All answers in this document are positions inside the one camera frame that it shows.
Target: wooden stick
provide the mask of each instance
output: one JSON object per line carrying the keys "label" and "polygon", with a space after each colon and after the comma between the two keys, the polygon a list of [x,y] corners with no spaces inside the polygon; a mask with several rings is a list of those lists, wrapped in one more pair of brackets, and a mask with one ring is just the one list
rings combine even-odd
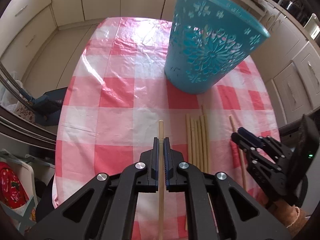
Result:
{"label": "wooden stick", "polygon": [[196,135],[195,135],[195,120],[191,117],[190,118],[190,124],[191,124],[191,146],[192,146],[192,163],[193,165],[197,166],[196,163]]}
{"label": "wooden stick", "polygon": [[[232,126],[232,131],[237,132],[236,126],[235,126],[235,120],[232,116],[232,114],[229,116],[230,123]],[[245,179],[245,164],[244,164],[244,156],[243,156],[243,151],[237,147],[238,149],[238,154],[240,158],[240,165],[241,165],[241,175],[242,175],[242,184],[243,184],[243,189],[247,191],[247,180]]]}
{"label": "wooden stick", "polygon": [[200,120],[197,120],[197,126],[198,126],[200,170],[201,170],[202,172],[204,172],[203,149],[202,149],[202,136],[201,136],[201,124],[200,124]]}
{"label": "wooden stick", "polygon": [[191,124],[190,124],[189,114],[186,114],[186,124],[187,124],[187,142],[188,142],[188,162],[192,163]]}
{"label": "wooden stick", "polygon": [[164,160],[163,160],[163,121],[159,121],[159,240],[163,240],[164,221]]}
{"label": "wooden stick", "polygon": [[202,105],[202,112],[204,115],[204,127],[205,127],[205,136],[206,136],[206,142],[207,142],[207,163],[208,163],[208,170],[207,173],[210,172],[210,139],[209,139],[209,125],[208,125],[208,116],[207,116],[207,110],[205,109],[205,106]]}
{"label": "wooden stick", "polygon": [[204,124],[204,116],[203,115],[200,116],[200,121],[201,121],[204,172],[208,173],[207,140],[206,140],[206,134],[205,134],[205,124]]}
{"label": "wooden stick", "polygon": [[195,137],[196,137],[196,166],[200,169],[198,124],[196,119],[194,120],[194,122],[195,122]]}

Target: plastic container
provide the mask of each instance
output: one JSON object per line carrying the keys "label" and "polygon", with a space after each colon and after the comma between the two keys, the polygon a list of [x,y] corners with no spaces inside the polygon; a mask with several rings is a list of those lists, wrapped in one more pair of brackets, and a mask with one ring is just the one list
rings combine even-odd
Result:
{"label": "plastic container", "polygon": [[164,72],[178,89],[203,93],[269,36],[230,0],[177,0]]}

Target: table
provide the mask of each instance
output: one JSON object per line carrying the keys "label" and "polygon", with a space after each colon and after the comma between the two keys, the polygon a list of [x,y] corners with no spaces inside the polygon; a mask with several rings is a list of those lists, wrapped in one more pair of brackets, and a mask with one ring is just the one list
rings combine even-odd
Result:
{"label": "table", "polygon": [[[57,207],[100,172],[113,175],[137,162],[158,136],[158,120],[173,149],[187,160],[185,114],[201,114],[210,127],[210,172],[224,171],[239,184],[241,168],[232,155],[229,115],[256,135],[279,139],[265,85],[251,57],[211,90],[189,95],[164,76],[171,22],[108,18],[86,45],[66,93],[57,134],[53,203]],[[248,175],[249,193],[257,184]],[[164,196],[164,239],[187,236],[183,193]],[[132,239],[156,239],[158,195],[140,193]]]}

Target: bundle of chopsticks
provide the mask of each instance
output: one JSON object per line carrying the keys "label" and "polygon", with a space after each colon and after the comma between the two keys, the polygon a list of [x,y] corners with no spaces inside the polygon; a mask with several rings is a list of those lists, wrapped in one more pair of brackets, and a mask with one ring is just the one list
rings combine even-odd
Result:
{"label": "bundle of chopsticks", "polygon": [[[199,170],[209,173],[210,170],[210,140],[208,117],[204,105],[202,115],[194,119],[186,114],[187,142],[188,142],[188,163],[193,164]],[[188,230],[186,217],[185,230]]]}

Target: silver bolt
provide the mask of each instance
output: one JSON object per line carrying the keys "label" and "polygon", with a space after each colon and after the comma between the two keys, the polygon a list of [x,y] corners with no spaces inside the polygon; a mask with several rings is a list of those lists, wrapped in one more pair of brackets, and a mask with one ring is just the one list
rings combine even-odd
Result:
{"label": "silver bolt", "polygon": [[226,175],[224,172],[219,172],[219,173],[217,174],[217,178],[218,178],[218,179],[221,179],[221,180],[224,180],[224,179],[227,178],[227,175]]}
{"label": "silver bolt", "polygon": [[106,180],[107,179],[107,174],[105,174],[105,173],[99,173],[98,175],[97,175],[97,180],[100,180],[100,181],[104,181],[104,180]]}
{"label": "silver bolt", "polygon": [[144,163],[136,163],[135,167],[139,170],[143,169],[146,165]]}
{"label": "silver bolt", "polygon": [[189,164],[185,163],[185,162],[182,162],[182,163],[179,163],[179,167],[182,168],[182,169],[186,169],[186,168],[189,167]]}

